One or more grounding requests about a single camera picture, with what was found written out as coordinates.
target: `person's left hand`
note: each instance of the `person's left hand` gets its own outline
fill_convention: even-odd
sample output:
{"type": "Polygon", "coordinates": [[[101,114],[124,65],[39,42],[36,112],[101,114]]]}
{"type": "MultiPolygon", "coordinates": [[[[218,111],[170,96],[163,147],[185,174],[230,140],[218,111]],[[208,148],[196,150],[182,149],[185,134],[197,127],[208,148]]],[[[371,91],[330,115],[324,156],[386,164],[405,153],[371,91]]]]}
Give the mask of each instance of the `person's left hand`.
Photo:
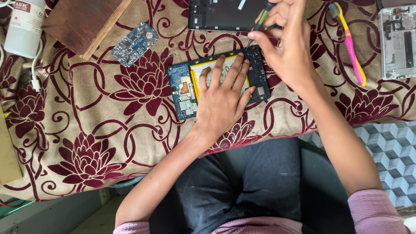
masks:
{"type": "Polygon", "coordinates": [[[240,97],[250,62],[239,53],[228,71],[224,83],[220,83],[225,56],[218,58],[212,74],[211,85],[207,87],[206,76],[210,67],[202,70],[199,77],[199,102],[194,129],[207,137],[209,143],[228,132],[241,118],[255,87],[248,88],[240,97]]]}

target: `red wire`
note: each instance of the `red wire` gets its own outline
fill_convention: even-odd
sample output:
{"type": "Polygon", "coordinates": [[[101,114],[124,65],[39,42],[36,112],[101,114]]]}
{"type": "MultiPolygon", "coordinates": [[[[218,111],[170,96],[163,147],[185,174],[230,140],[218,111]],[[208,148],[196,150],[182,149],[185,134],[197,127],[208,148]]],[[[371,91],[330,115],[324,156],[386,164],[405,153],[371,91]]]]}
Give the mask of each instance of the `red wire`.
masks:
{"type": "Polygon", "coordinates": [[[23,205],[23,203],[24,203],[24,202],[25,202],[25,201],[23,201],[22,203],[17,204],[17,205],[7,205],[5,202],[3,202],[3,201],[0,199],[0,205],[5,206],[5,207],[10,207],[10,208],[16,208],[16,207],[19,207],[19,206],[23,205]]]}

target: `precision screwdriver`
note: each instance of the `precision screwdriver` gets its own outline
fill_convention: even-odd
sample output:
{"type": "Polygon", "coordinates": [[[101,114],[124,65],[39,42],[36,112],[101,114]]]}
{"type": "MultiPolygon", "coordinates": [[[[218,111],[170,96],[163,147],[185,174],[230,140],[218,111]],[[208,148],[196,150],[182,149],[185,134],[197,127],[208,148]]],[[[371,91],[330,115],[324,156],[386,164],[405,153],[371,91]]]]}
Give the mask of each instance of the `precision screwdriver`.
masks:
{"type": "MultiPolygon", "coordinates": [[[[261,27],[263,26],[264,20],[267,17],[267,14],[269,14],[269,11],[276,5],[276,3],[271,3],[269,1],[267,1],[267,5],[266,8],[263,11],[263,14],[261,14],[260,19],[257,21],[256,26],[254,26],[253,31],[259,31],[261,29],[261,27]]],[[[253,42],[253,39],[250,39],[248,41],[248,45],[247,48],[250,46],[250,44],[253,42]]]]}

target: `lap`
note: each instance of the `lap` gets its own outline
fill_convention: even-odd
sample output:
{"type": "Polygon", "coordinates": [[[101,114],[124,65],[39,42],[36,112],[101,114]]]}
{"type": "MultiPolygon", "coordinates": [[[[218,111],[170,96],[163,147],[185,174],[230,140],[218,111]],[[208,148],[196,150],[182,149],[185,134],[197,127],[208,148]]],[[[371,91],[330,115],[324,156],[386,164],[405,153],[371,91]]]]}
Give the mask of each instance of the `lap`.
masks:
{"type": "Polygon", "coordinates": [[[211,233],[248,217],[300,220],[298,139],[250,145],[245,160],[240,193],[233,190],[216,154],[197,159],[179,177],[174,189],[192,233],[211,233]]]}

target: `floral tablecloth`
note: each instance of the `floral tablecloth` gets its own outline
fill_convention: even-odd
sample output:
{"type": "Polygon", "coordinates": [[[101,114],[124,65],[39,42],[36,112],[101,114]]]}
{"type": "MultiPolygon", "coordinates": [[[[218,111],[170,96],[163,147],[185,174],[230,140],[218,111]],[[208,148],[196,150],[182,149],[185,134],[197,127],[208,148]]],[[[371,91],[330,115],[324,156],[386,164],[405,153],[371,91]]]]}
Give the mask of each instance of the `floral tablecloth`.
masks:
{"type": "MultiPolygon", "coordinates": [[[[353,124],[415,120],[416,79],[381,80],[380,33],[374,0],[338,1],[367,75],[357,84],[343,28],[328,13],[330,1],[308,0],[314,66],[346,119],[353,124]]],[[[49,14],[56,2],[46,0],[49,14]]],[[[1,9],[3,31],[10,18],[1,9]]],[[[240,32],[190,31],[187,0],[133,0],[89,61],[49,35],[36,73],[41,91],[18,88],[31,61],[7,54],[0,69],[0,98],[23,178],[0,194],[46,201],[143,176],[180,142],[195,119],[179,121],[166,67],[244,47],[240,32]],[[139,22],[159,34],[157,43],[124,68],[111,49],[139,22]]],[[[4,33],[0,40],[4,42],[4,33]]],[[[272,137],[316,130],[308,107],[265,63],[272,97],[246,108],[243,117],[206,154],[272,137]]]]}

